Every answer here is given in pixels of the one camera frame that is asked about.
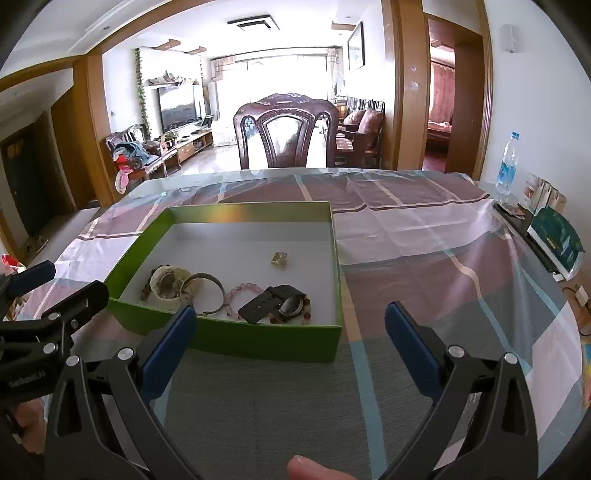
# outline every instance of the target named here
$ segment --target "framed picture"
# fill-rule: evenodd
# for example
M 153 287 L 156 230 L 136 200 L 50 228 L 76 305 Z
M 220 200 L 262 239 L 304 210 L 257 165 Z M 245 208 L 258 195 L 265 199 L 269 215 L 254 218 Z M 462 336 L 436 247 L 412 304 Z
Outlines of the framed picture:
M 353 30 L 347 42 L 349 50 L 349 71 L 357 70 L 365 65 L 365 40 L 363 39 L 363 22 Z

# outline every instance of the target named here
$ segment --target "plaid tablecloth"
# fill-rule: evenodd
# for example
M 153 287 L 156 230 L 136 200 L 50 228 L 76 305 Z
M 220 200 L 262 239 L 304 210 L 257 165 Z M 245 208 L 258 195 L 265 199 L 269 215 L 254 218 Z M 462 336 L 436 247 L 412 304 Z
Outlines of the plaid tablecloth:
M 34 292 L 22 316 L 39 317 L 86 283 L 104 280 L 168 206 L 328 200 L 346 327 L 336 360 L 299 364 L 188 351 L 154 407 L 183 453 L 210 480 L 285 478 L 296 453 L 359 480 L 379 477 L 430 407 L 384 329 L 385 306 L 401 300 L 448 345 L 484 358 L 519 357 L 544 471 L 584 413 L 577 326 L 552 277 L 465 177 L 323 172 L 219 174 L 212 184 L 195 180 L 198 186 L 185 178 L 183 187 L 124 199 L 63 252 L 56 280 Z M 94 360 L 139 340 L 103 312 L 77 334 L 76 350 Z M 466 406 L 448 460 L 475 404 L 472 398 Z

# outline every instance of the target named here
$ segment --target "fingernail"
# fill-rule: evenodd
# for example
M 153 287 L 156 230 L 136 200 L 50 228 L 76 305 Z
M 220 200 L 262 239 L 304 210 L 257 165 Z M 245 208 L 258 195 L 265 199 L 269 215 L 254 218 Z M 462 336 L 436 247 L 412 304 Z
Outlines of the fingernail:
M 300 455 L 296 455 L 295 459 L 300 465 L 303 465 L 310 470 L 322 470 L 324 468 L 321 464 L 316 463 L 314 460 L 310 460 L 309 458 L 302 457 Z

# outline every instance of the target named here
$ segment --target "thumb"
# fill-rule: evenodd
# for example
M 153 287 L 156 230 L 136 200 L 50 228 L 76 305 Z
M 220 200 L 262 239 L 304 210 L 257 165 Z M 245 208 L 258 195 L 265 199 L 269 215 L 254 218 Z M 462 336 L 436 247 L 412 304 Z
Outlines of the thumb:
M 348 473 L 331 470 L 309 458 L 295 455 L 287 464 L 290 480 L 355 480 Z

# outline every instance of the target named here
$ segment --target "human hand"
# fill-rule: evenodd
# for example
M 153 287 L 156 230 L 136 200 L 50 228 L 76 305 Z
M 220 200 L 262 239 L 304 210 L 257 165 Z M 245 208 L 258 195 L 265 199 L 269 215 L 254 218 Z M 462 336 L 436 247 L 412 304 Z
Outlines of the human hand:
M 13 415 L 24 431 L 22 446 L 31 453 L 43 453 L 47 425 L 43 418 L 41 400 L 36 399 L 19 404 Z
M 355 480 L 348 473 L 331 470 L 300 455 L 295 455 L 287 463 L 287 475 L 290 480 Z

